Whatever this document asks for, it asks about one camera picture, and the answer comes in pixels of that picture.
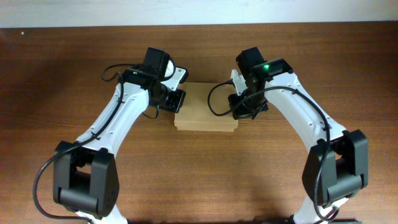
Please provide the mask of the brown cardboard box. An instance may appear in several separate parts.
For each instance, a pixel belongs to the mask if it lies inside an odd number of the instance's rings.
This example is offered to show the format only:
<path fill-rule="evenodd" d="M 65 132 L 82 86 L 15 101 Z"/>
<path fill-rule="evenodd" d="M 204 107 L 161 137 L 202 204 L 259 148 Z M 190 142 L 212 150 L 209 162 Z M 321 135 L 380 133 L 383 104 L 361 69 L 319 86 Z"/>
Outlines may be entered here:
<path fill-rule="evenodd" d="M 214 83 L 186 82 L 179 88 L 186 92 L 182 107 L 175 114 L 174 125 L 179 131 L 219 131 L 233 132 L 238 121 L 231 114 L 215 116 L 207 103 L 211 94 L 211 107 L 216 113 L 229 110 L 228 96 L 235 93 L 231 85 L 223 85 L 215 90 Z"/>

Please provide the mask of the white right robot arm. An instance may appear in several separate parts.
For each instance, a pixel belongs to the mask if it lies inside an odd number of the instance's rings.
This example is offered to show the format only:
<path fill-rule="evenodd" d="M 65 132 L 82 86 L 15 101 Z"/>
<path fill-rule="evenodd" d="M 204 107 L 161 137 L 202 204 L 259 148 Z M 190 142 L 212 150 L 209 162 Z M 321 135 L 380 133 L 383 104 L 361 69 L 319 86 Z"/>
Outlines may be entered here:
<path fill-rule="evenodd" d="M 303 141 L 308 156 L 302 173 L 306 191 L 291 223 L 332 223 L 340 207 L 368 186 L 368 139 L 348 131 L 306 92 L 293 68 L 282 58 L 237 57 L 230 95 L 234 119 L 255 118 L 274 105 Z"/>

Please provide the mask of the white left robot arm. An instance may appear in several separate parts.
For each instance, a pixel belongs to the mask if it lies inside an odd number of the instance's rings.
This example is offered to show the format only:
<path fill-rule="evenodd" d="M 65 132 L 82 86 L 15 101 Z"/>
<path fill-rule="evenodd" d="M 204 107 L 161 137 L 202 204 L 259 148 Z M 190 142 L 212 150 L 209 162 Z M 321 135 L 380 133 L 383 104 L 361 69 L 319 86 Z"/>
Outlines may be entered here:
<path fill-rule="evenodd" d="M 87 223 L 127 223 L 116 201 L 119 178 L 116 156 L 135 120 L 149 106 L 178 113 L 185 92 L 178 89 L 186 69 L 166 70 L 166 79 L 126 70 L 105 109 L 75 142 L 62 141 L 53 159 L 53 199 Z"/>

